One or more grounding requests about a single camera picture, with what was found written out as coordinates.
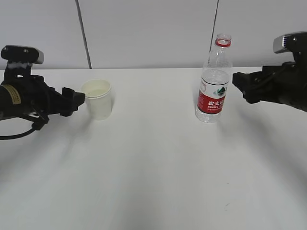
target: water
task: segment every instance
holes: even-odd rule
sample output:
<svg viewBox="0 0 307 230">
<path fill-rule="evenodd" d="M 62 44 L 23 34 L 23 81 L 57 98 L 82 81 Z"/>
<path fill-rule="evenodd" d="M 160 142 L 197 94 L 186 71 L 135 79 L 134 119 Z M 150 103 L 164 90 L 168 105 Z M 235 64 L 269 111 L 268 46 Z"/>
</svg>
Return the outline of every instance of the water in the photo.
<svg viewBox="0 0 307 230">
<path fill-rule="evenodd" d="M 208 93 L 210 91 L 210 87 L 213 88 L 217 88 L 219 86 L 216 85 L 224 85 L 227 86 L 227 83 L 229 82 L 229 74 L 227 73 L 229 72 L 228 69 L 207 69 L 203 72 L 202 77 L 201 77 L 201 83 L 206 85 L 206 90 L 205 93 Z M 221 116 L 222 112 L 216 113 L 216 114 L 208 114 L 208 113 L 204 113 L 203 111 L 201 111 L 198 106 L 196 106 L 195 109 L 195 115 L 196 117 L 205 123 L 213 123 L 216 122 L 220 116 Z"/>
</svg>

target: white cup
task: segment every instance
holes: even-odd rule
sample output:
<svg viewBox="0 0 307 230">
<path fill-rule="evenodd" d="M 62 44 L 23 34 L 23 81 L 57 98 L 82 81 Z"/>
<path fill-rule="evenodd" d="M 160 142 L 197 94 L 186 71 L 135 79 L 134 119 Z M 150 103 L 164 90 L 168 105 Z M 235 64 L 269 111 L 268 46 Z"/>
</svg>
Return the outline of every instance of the white cup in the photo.
<svg viewBox="0 0 307 230">
<path fill-rule="evenodd" d="M 90 115 L 95 120 L 105 120 L 111 114 L 111 85 L 106 80 L 90 80 L 81 91 L 85 93 L 85 102 Z"/>
</svg>

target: white table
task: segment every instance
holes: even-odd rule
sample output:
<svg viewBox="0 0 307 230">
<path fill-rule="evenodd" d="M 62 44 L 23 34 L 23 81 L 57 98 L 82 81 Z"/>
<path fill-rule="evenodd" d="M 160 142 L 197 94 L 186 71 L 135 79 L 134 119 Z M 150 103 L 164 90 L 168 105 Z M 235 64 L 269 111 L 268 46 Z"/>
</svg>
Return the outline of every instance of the white table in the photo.
<svg viewBox="0 0 307 230">
<path fill-rule="evenodd" d="M 0 142 L 1 229 L 307 229 L 307 113 L 250 105 L 231 85 L 220 122 L 203 124 L 194 114 L 201 69 L 33 73 L 57 90 L 107 79 L 114 106 L 106 121 L 92 122 L 83 105 Z"/>
</svg>

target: bottle label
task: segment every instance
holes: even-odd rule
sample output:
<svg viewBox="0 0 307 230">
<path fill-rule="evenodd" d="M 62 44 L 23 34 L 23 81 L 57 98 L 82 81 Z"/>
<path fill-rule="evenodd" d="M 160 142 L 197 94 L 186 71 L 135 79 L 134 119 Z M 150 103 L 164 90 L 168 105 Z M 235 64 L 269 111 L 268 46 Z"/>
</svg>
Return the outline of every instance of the bottle label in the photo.
<svg viewBox="0 0 307 230">
<path fill-rule="evenodd" d="M 201 89 L 198 96 L 197 107 L 204 113 L 217 114 L 221 112 L 227 91 L 225 84 L 210 84 L 201 79 Z"/>
</svg>

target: black cable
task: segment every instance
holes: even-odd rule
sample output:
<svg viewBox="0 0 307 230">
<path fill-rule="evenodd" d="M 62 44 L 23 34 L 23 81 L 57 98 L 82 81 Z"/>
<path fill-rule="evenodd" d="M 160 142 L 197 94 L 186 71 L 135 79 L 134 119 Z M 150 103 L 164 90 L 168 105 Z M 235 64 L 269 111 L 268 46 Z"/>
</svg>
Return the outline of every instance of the black cable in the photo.
<svg viewBox="0 0 307 230">
<path fill-rule="evenodd" d="M 0 140 L 13 140 L 13 139 L 18 139 L 18 138 L 23 138 L 31 133 L 33 133 L 35 129 L 30 129 L 24 133 L 17 134 L 17 135 L 11 135 L 11 136 L 0 136 Z"/>
</svg>

